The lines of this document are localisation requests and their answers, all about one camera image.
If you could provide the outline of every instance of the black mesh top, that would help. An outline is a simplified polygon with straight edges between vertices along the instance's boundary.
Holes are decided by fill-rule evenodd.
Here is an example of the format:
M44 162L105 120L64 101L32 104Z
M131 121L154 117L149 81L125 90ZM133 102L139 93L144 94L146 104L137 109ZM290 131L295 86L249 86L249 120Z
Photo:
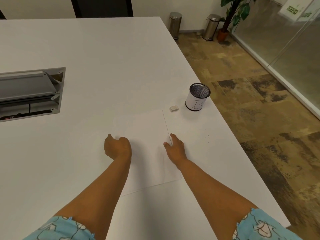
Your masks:
M190 86L191 94L198 99L205 99L210 96L210 89L202 83L194 83Z

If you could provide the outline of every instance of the patterned carpet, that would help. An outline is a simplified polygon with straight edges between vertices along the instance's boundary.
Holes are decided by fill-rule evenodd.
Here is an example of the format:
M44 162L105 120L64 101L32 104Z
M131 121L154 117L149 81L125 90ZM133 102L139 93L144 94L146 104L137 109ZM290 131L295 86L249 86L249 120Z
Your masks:
M231 37L177 44L304 240L320 239L320 121Z

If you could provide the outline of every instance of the sheet of paper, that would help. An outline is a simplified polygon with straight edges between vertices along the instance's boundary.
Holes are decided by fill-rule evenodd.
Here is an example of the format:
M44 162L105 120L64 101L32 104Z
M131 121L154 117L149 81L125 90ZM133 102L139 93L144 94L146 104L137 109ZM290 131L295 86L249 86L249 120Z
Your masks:
M162 110L115 117L113 123L114 136L128 138L132 148L131 166L122 195L181 179L180 171L163 146L163 142L171 142Z

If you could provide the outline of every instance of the white table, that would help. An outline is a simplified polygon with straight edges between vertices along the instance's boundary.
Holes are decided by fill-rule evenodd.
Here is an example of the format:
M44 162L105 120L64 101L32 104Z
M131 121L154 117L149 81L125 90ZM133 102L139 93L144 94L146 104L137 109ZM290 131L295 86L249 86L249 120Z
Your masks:
M190 159L290 225L214 103L184 106L199 80L160 18L4 20L0 30L0 72L66 67L59 114L0 123L0 239L22 239L108 167L114 116L154 109ZM107 239L216 238L182 179L121 197Z

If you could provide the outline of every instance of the glass wall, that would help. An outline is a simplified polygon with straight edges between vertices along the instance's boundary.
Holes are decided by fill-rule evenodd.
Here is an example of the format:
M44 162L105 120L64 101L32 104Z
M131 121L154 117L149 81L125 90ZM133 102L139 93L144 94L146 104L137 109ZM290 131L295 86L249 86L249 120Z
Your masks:
M320 113L320 0L304 0L298 16L284 15L292 0L250 1L250 14L233 36L313 113Z

